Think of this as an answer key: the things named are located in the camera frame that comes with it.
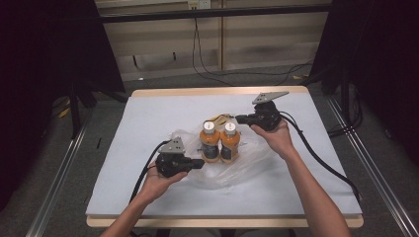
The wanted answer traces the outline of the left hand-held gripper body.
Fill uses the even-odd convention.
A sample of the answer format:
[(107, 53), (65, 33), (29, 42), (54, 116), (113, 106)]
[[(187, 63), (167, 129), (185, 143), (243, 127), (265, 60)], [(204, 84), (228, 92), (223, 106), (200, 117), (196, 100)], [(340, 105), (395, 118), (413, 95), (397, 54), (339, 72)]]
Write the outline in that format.
[(158, 150), (155, 161), (157, 171), (165, 178), (194, 168), (193, 160), (185, 156), (186, 149), (180, 136), (171, 139)]

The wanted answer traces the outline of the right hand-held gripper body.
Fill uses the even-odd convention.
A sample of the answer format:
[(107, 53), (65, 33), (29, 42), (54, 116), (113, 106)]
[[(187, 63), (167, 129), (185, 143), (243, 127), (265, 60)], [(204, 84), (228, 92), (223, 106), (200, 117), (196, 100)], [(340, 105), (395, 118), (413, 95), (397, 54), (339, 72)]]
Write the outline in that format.
[(282, 120), (274, 100), (288, 93), (288, 91), (260, 93), (252, 102), (254, 114), (249, 115), (248, 124), (256, 124), (265, 131), (273, 131)]

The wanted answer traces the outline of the orange drink bottle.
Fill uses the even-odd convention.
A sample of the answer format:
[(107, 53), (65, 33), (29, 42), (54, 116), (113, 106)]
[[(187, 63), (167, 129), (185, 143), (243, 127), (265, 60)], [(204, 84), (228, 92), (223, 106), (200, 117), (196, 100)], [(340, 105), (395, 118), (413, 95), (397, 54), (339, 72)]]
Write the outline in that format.
[(220, 133), (221, 140), (221, 161), (227, 164), (232, 163), (238, 156), (238, 144), (240, 133), (233, 122), (227, 122), (223, 131)]
[(215, 128), (214, 123), (205, 121), (200, 133), (200, 141), (202, 144), (202, 157), (207, 163), (215, 163), (219, 159), (219, 138), (220, 133)]

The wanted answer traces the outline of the yellow packet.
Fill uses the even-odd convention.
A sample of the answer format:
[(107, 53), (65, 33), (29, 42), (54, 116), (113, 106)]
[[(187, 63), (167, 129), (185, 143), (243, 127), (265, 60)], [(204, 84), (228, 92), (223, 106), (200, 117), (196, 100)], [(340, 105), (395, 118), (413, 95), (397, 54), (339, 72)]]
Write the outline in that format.
[(214, 118), (211, 118), (210, 121), (212, 121), (216, 125), (222, 125), (222, 124), (225, 124), (225, 123), (227, 123), (227, 122), (229, 122), (233, 119), (234, 119), (233, 115), (221, 114), (221, 115), (218, 115)]

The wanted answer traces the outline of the clear plastic bag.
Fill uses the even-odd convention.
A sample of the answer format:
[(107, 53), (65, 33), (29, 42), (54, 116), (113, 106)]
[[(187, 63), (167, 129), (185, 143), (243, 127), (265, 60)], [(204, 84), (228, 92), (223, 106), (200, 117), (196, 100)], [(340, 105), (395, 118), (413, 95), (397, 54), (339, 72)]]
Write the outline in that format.
[(200, 189), (215, 190), (244, 183), (265, 171), (278, 157), (265, 139), (248, 126), (239, 129), (238, 157), (232, 163), (206, 163), (202, 169), (194, 169), (188, 180)]

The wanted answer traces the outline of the person's right hand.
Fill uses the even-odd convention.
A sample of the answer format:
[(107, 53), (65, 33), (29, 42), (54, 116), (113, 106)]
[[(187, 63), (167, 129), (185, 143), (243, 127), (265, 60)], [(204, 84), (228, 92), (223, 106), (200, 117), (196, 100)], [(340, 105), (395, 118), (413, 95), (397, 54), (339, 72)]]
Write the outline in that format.
[(286, 121), (281, 120), (273, 131), (265, 131), (256, 124), (251, 125), (250, 128), (256, 134), (263, 137), (267, 141), (268, 145), (284, 160), (289, 160), (295, 153), (290, 130)]

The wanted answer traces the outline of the person's left hand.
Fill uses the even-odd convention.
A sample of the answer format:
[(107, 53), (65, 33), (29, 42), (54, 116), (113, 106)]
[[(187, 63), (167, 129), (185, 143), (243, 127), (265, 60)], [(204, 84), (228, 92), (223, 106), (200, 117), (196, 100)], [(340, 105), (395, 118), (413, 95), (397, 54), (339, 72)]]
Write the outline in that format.
[(160, 198), (172, 184), (181, 181), (187, 175), (187, 172), (181, 172), (173, 177), (166, 178), (158, 172), (155, 163), (152, 163), (148, 167), (145, 181), (135, 198), (150, 204)]

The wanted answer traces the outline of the black horizontal bar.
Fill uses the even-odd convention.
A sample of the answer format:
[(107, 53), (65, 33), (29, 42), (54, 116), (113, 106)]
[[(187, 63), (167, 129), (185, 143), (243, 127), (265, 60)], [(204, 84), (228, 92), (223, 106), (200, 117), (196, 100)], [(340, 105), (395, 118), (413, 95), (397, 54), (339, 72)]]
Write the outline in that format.
[(101, 15), (98, 20), (103, 24), (127, 23), (127, 22), (148, 22), (165, 20), (185, 20), (200, 18), (218, 17), (241, 17), (258, 15), (284, 15), (284, 14), (305, 14), (329, 12), (331, 4), (310, 4), (310, 5), (290, 5), (274, 7), (251, 7), (251, 8), (225, 8), (225, 9), (206, 9), (206, 10), (183, 10), (155, 13), (137, 14), (108, 14)]

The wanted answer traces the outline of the black metal stand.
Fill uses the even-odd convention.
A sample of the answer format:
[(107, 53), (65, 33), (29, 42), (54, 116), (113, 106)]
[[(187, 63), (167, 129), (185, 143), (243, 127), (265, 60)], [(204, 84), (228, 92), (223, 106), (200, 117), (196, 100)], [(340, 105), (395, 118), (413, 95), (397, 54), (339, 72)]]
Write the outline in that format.
[(72, 120), (71, 138), (75, 139), (81, 128), (81, 121), (80, 121), (80, 115), (79, 115), (78, 98), (76, 95), (75, 85), (73, 83), (71, 83), (69, 87), (69, 102), (70, 102), (70, 111), (71, 111), (71, 120)]

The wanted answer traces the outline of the black curtain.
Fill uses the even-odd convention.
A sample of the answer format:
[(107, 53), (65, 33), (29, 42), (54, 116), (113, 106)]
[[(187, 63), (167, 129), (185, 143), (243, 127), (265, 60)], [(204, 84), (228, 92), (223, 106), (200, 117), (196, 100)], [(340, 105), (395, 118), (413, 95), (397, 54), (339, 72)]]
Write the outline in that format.
[(332, 0), (310, 75), (351, 81), (419, 166), (419, 0)]
[(0, 0), (0, 211), (21, 184), (60, 97), (125, 87), (95, 0)]

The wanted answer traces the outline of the aluminium floor rail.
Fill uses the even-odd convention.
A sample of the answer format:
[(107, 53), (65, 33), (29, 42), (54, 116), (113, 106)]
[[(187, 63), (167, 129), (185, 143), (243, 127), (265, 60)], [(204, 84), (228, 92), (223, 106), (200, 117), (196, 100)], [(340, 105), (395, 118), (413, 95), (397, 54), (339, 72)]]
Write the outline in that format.
[(51, 186), (47, 192), (47, 195), (43, 199), (42, 205), (39, 208), (27, 234), (26, 237), (42, 237), (46, 226), (49, 222), (49, 219), (52, 215), (52, 212), (56, 206), (59, 194), (64, 186), (65, 180), (67, 178), (68, 172), (71, 169), (72, 163), (76, 154), (79, 150), (79, 147), (83, 141), (83, 138), (86, 133), (87, 125), (89, 124), (94, 110), (89, 109), (87, 116), (81, 124), (79, 131), (76, 133), (75, 137), (71, 139), (71, 142), (68, 145), (66, 153), (61, 161), (59, 169), (53, 179)]
[(355, 152), (357, 153), (372, 182), (374, 183), (377, 192), (385, 203), (397, 226), (401, 230), (403, 236), (419, 237), (419, 229), (415, 226), (410, 214), (405, 209), (399, 198), (393, 192), (386, 179), (380, 172), (372, 155), (364, 145), (358, 133), (353, 128), (350, 128), (346, 132), (346, 136), (355, 149)]

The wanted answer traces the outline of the white wall socket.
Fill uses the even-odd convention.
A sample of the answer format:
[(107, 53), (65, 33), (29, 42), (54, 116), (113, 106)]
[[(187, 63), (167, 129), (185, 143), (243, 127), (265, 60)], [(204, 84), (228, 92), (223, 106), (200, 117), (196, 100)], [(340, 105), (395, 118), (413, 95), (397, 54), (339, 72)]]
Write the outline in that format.
[(210, 0), (188, 0), (190, 10), (205, 10), (211, 8)]

